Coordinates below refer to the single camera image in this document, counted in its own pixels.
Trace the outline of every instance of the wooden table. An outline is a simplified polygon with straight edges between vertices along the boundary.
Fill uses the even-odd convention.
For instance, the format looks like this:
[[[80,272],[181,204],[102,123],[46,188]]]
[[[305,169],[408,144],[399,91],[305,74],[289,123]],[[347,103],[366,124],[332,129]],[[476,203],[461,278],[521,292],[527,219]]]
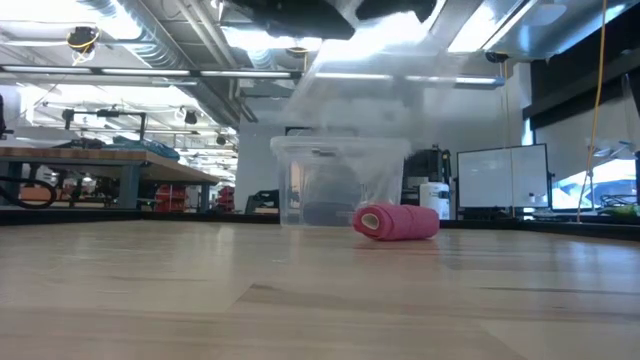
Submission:
[[[491,230],[0,227],[2,359],[637,360],[640,243]]]
[[[140,182],[157,182],[202,186],[200,208],[206,211],[209,186],[220,181],[216,176],[146,151],[0,147],[0,176],[22,177],[23,164],[51,165],[91,175],[119,178],[118,206],[125,209],[136,208]],[[19,194],[19,184],[6,184],[4,187]]]

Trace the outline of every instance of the ceiling light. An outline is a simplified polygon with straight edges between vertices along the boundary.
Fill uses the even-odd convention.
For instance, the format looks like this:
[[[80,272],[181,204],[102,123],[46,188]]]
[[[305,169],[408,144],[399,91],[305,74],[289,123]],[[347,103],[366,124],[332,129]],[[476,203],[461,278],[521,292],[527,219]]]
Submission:
[[[127,129],[107,129],[107,128],[70,128],[71,131],[83,131],[83,132],[95,132],[95,133],[120,133],[120,132],[135,132],[140,133],[140,130],[127,130]],[[145,130],[145,134],[169,134],[169,135],[200,135],[199,132],[195,130]]]
[[[440,13],[442,12],[442,9],[444,8],[444,5],[446,3],[447,3],[447,0],[438,0],[436,2],[436,6],[433,8],[431,15],[429,15],[427,20],[425,20],[425,22],[422,24],[422,26],[427,31],[431,30],[431,28],[433,27],[433,24],[435,24],[436,20],[438,19],[438,16],[440,16]]]
[[[195,130],[145,130],[145,134],[200,135]]]
[[[301,39],[289,36],[273,37],[262,30],[243,30],[228,26],[223,26],[222,31],[229,46],[247,51],[290,49],[294,47],[302,47],[308,51],[318,51],[322,45],[322,39],[313,37]]]
[[[529,10],[531,10],[531,8],[534,7],[537,3],[538,3],[538,0],[530,0],[528,3],[526,3],[515,15],[511,17],[511,19],[507,21],[506,24],[504,24],[502,28],[500,28],[500,30],[498,30],[497,33],[495,33],[491,37],[491,39],[489,39],[489,41],[487,41],[487,43],[482,47],[482,49],[489,50],[495,44],[497,44],[498,41],[500,41],[518,23],[518,21],[520,21],[520,19],[522,19],[522,17],[525,16],[527,12],[529,12]]]
[[[91,69],[76,67],[3,65],[2,70],[32,74],[91,74]]]
[[[293,74],[285,71],[224,71],[210,70],[201,71],[204,77],[233,77],[246,79],[292,79]]]
[[[134,76],[189,76],[189,70],[156,70],[156,69],[102,69],[106,75]]]
[[[392,76],[384,75],[384,74],[317,73],[316,78],[354,79],[354,80],[390,80]]]
[[[481,4],[453,39],[448,51],[465,53],[479,50],[491,38],[497,23],[493,10],[487,4]]]
[[[457,84],[492,85],[497,83],[496,78],[457,77]]]
[[[467,85],[495,85],[498,79],[493,77],[458,76],[458,77],[438,77],[438,76],[407,76],[409,81],[430,82],[430,83],[455,83]]]

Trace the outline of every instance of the container lid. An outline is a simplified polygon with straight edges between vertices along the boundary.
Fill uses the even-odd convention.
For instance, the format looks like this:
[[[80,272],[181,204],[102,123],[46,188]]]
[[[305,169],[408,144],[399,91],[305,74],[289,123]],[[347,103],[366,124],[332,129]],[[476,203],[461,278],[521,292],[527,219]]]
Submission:
[[[385,153],[393,158],[405,158],[411,153],[411,144],[405,139],[323,136],[276,136],[271,139],[271,150],[277,156],[372,156]]]

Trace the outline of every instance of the clear plastic bin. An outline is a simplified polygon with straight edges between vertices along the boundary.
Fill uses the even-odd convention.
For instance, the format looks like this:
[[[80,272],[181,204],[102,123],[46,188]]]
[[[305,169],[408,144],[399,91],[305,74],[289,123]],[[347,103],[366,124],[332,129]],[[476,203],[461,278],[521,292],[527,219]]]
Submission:
[[[282,225],[350,226],[356,209],[399,204],[402,139],[279,136],[271,140],[280,172]]]

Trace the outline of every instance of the blue object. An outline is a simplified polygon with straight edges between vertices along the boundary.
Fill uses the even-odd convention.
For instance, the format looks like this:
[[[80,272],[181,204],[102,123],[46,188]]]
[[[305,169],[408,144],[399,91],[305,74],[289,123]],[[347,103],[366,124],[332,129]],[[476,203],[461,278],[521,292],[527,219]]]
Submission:
[[[108,150],[128,150],[128,151],[144,150],[144,151],[149,151],[158,156],[162,156],[164,158],[171,159],[174,161],[180,160],[180,154],[178,154],[177,151],[157,141],[129,140],[124,136],[116,136],[113,138],[112,145],[105,145],[102,148],[108,149]]]

